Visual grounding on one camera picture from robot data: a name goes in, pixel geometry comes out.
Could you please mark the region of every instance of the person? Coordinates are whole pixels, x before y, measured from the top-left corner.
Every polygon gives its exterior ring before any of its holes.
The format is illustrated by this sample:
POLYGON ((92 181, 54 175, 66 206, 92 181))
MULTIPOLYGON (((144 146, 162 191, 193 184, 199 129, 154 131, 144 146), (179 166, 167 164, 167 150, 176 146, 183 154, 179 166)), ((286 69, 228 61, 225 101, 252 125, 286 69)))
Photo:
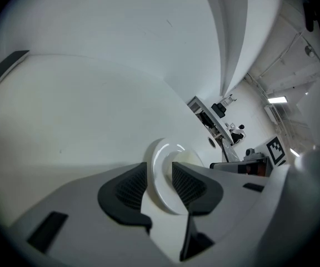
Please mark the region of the person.
POLYGON ((231 136, 232 136, 234 144, 236 144, 239 140, 241 140, 244 137, 244 135, 242 133, 240 133, 240 134, 231 133, 231 136))
POLYGON ((233 134, 237 134, 237 135, 243 134, 243 135, 245 135, 245 133, 243 131, 244 128, 245 128, 244 125, 240 125, 239 127, 235 126, 235 127, 231 128, 229 131, 231 133, 233 133, 233 134))

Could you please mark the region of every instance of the black rectangular slot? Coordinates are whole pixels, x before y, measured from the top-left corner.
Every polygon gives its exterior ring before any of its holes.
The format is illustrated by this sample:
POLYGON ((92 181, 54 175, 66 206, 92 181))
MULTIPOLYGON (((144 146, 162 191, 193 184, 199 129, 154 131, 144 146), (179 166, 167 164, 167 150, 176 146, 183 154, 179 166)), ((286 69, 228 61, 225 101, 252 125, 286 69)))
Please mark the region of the black rectangular slot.
POLYGON ((0 63, 0 77, 28 51, 15 51, 0 63))
POLYGON ((40 252, 45 253, 67 217, 68 215, 61 212, 51 212, 28 239, 28 243, 40 252))
POLYGON ((283 160, 278 166, 281 166, 282 164, 284 164, 286 162, 286 160, 283 160))
POLYGON ((254 183, 246 183, 243 187, 257 192, 262 192, 262 190, 264 190, 264 186, 254 183))

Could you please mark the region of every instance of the black chair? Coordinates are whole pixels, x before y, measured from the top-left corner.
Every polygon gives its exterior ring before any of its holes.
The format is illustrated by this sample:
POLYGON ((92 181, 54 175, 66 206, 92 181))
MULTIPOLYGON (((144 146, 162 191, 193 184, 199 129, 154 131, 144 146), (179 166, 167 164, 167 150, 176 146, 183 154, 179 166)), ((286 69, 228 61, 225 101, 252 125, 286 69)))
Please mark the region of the black chair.
POLYGON ((202 122, 206 126, 208 126, 209 128, 214 128, 214 123, 204 112, 199 113, 199 115, 201 116, 202 122))
POLYGON ((225 114, 225 111, 227 110, 221 103, 219 104, 213 104, 212 107, 211 107, 214 112, 216 112, 216 114, 218 115, 218 117, 222 118, 224 117, 226 114, 225 114))

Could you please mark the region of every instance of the white circular disc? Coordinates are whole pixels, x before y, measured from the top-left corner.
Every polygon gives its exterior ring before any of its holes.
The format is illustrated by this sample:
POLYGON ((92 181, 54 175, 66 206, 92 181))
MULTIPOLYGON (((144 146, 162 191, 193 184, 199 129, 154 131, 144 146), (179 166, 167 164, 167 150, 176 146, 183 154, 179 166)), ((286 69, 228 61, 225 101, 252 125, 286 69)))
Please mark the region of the white circular disc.
POLYGON ((203 166, 203 163, 191 148, 172 139, 161 140, 152 156, 151 169, 156 193, 171 212, 187 215, 186 207, 172 186, 172 162, 198 166, 203 166))

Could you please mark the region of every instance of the white curved panel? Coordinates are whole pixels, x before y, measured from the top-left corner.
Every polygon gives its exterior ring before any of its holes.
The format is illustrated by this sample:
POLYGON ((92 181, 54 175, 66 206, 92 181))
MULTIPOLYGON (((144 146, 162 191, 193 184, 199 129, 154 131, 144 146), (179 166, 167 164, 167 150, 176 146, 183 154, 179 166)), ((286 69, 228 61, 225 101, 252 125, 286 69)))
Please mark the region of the white curved panel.
POLYGON ((248 0, 222 0, 226 26, 226 69, 221 78, 221 95, 228 89, 236 70, 244 41, 248 0))
POLYGON ((164 79, 184 101, 220 89, 207 0, 13 0, 0 17, 0 61, 25 49, 126 65, 164 79))
MULTIPOLYGON (((213 19, 216 24, 217 29, 217 37, 218 37, 218 44, 220 47, 220 64, 221 64, 221 71, 220 76, 218 79, 221 81, 220 89, 223 90, 223 83, 224 83, 224 76, 226 76, 227 70, 227 60, 228 60, 228 41, 227 41, 227 28, 228 22, 226 19, 226 9, 224 7, 224 0, 208 0, 208 3, 211 7, 211 11, 213 14, 213 19)), ((211 92, 210 98, 206 98, 206 94, 199 92, 197 96, 201 97, 207 105, 211 105, 213 103, 218 102, 218 98, 220 95, 220 91, 215 86, 214 88, 208 88, 207 91, 211 92)))
POLYGON ((248 0, 248 13, 242 51, 225 96, 249 71, 260 54, 278 16, 282 0, 248 0))
MULTIPOLYGON (((90 58, 27 57, 0 84, 0 222, 10 225, 72 180, 150 163, 164 137, 188 143, 206 167, 222 159, 164 81, 90 58)), ((142 212, 153 220, 151 238, 178 261, 187 217, 161 207, 148 181, 142 212)))

